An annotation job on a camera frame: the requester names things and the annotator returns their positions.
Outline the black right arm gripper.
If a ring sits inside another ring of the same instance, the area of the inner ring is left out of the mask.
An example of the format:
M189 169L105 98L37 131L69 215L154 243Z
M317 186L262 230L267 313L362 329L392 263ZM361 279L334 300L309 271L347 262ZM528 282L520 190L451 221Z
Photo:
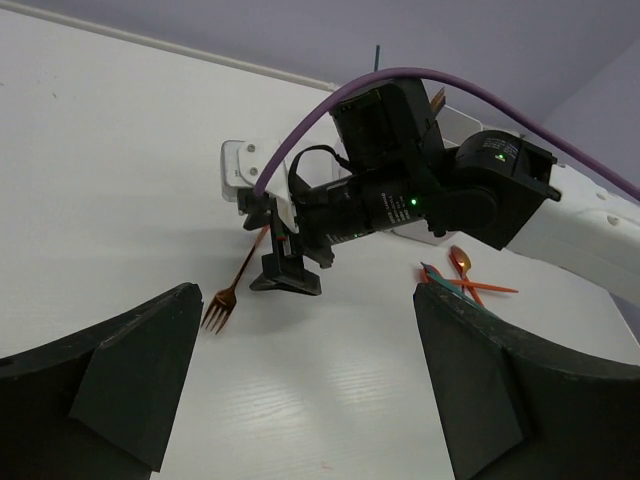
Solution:
M251 291L286 291L320 295L320 278L307 270L303 257L323 268L333 264L332 247L375 232L392 230L424 218L415 182L404 169L374 169L311 187L298 174L289 174L298 233L269 203L272 252L261 257L262 273Z

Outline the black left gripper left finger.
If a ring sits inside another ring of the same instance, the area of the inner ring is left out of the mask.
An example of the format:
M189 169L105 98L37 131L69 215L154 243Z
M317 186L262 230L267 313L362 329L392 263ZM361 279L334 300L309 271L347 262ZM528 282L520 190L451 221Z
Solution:
M148 479L160 470L195 346L200 288L1 360L4 479Z

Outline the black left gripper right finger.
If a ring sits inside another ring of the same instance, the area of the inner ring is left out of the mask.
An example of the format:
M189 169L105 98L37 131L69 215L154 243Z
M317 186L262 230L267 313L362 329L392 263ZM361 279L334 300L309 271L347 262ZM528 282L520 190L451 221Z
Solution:
M439 283L414 307L458 479L635 479L639 369L555 344Z

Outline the copper fork long handle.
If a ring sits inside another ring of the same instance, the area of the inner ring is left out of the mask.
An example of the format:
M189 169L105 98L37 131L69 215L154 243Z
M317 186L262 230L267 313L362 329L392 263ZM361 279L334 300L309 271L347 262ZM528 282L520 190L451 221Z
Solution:
M219 334L231 317L236 305L236 288L242 279L248 264L252 260L257 248L268 233L270 227L265 226L256 236L254 243L247 253L242 265L238 269L229 287L219 290L207 306L200 322L200 328Z

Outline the teal chopstick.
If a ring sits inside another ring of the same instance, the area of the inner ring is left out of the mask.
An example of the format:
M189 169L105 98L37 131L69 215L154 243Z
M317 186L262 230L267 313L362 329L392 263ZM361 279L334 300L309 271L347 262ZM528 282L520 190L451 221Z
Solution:
M380 58L381 58L381 45L377 44L375 47L375 53L374 53L374 66L373 66L374 72L377 72L380 69Z
M432 264L420 263L420 268L416 274L416 281L420 285L427 285L429 288L435 290L438 297L447 304L460 303L468 306L477 306L477 303L472 298L463 294L458 286L444 278L440 271Z

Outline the orange plastic spoon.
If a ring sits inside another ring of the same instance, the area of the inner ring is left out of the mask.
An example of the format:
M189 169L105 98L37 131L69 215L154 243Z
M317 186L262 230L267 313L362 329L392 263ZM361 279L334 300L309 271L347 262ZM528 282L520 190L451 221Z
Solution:
M415 269L414 276L416 281L419 283L429 283L432 280L443 280L459 289L462 289L463 287L465 287L468 290L474 290L474 291L486 290L490 292L499 292L499 293L505 293L505 294L518 293L518 290L509 288L509 287L484 284L484 283L473 282L473 281L463 280L463 279L443 278L440 275L440 272L432 265L422 265L420 268Z

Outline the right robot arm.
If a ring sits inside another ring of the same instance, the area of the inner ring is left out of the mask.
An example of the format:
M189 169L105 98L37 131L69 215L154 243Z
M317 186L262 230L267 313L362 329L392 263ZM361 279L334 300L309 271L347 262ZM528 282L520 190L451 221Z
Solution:
M271 227L255 291L316 296L312 259L425 221L639 299L639 195L620 198L503 131L444 145L422 83L359 80L278 147L246 228ZM414 308L458 479L635 479L639 370L512 326L429 275Z

